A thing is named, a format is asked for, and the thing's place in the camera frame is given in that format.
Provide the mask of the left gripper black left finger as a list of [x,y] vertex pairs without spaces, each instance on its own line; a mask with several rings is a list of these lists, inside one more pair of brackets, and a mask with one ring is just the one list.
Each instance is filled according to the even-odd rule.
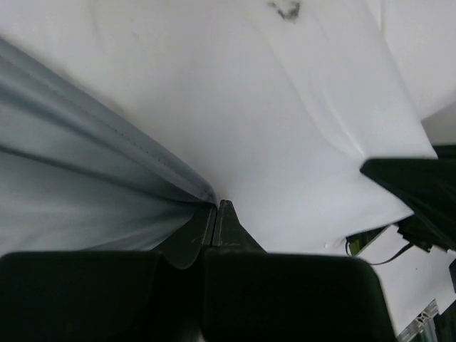
[[217,207],[205,204],[162,243],[162,255],[176,269],[190,268],[203,246],[212,241]]

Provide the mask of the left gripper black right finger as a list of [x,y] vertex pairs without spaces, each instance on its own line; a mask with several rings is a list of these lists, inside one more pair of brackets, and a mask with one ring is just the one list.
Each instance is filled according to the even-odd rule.
[[266,251],[241,225],[234,205],[229,200],[222,200],[219,204],[212,234],[212,246],[243,251]]

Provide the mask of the grey pillowcase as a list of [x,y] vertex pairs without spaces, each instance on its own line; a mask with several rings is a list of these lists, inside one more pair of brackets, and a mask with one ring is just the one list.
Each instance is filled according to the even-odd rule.
[[1,253],[148,250],[211,185],[134,125],[1,42]]

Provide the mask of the white pillow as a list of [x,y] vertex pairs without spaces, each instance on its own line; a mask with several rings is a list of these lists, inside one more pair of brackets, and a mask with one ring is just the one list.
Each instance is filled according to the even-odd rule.
[[434,157],[453,1],[3,1],[7,41],[191,167],[272,252],[410,216],[360,173]]

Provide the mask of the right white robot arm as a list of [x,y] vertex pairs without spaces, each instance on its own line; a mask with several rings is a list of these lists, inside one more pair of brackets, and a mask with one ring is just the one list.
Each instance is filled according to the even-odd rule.
[[455,250],[455,145],[435,145],[436,159],[370,158],[361,174],[396,196],[413,211],[399,221],[398,233],[408,244],[381,264],[412,247]]

